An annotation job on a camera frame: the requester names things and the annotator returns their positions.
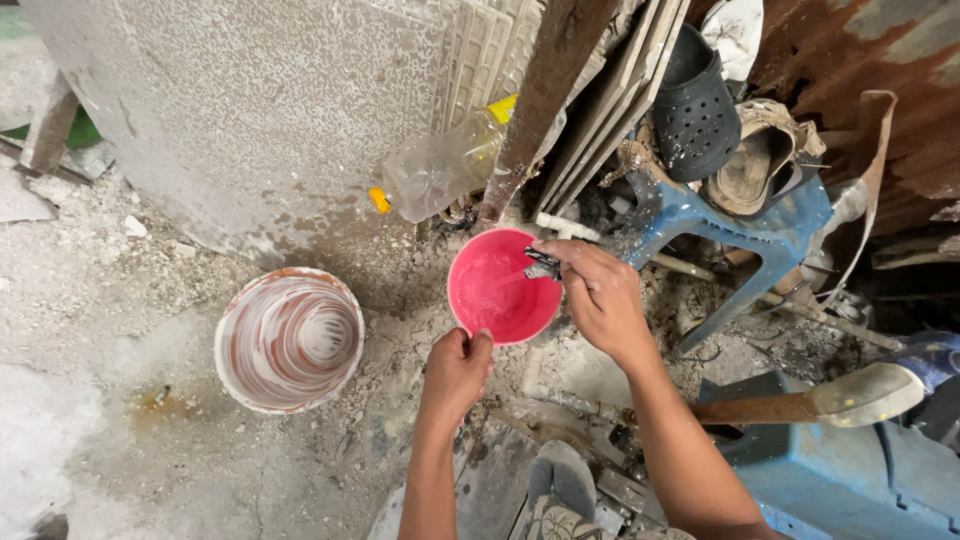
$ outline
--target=sandal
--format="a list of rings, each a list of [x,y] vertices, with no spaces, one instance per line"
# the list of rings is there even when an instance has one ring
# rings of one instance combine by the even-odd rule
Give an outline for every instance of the sandal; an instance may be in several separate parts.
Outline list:
[[[720,53],[689,24],[677,35],[654,100],[654,125],[670,178],[689,183],[720,170],[740,141],[740,119]]]
[[[812,122],[798,124],[776,101],[756,99],[736,111],[743,138],[702,193],[724,212],[753,220],[816,175],[826,146]]]

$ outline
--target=wooden handle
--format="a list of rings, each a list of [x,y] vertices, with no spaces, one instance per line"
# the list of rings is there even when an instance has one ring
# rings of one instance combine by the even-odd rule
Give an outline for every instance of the wooden handle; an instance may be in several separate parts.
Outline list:
[[[792,424],[816,422],[817,410],[806,392],[744,398],[690,406],[701,424]]]

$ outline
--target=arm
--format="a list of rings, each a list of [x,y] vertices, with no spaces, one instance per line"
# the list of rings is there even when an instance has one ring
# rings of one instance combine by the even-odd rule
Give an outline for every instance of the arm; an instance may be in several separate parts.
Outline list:
[[[776,538],[673,385],[643,317],[636,271],[582,241],[534,248],[562,262],[577,329],[627,374],[647,470],[670,525],[698,540]]]
[[[427,357],[398,540],[457,537],[453,437],[483,395],[492,371],[492,350],[486,329],[470,341],[463,329],[456,328],[440,338]]]

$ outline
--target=human hand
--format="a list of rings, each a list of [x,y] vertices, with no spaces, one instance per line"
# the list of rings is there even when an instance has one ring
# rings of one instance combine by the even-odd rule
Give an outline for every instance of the human hand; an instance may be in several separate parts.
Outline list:
[[[627,371],[636,352],[653,343],[636,270],[582,240],[534,240],[532,245],[560,260],[566,305],[577,330]]]
[[[483,396],[483,385],[493,371],[493,337],[481,329],[470,340],[455,328],[433,344],[426,360],[416,429],[452,436],[464,416]]]

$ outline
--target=white bucket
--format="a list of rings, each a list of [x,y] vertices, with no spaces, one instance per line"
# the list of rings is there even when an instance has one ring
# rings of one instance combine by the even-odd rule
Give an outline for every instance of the white bucket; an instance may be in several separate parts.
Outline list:
[[[214,359],[241,404],[293,414],[339,396],[363,354],[363,313],[336,277],[281,268],[247,283],[217,326]]]

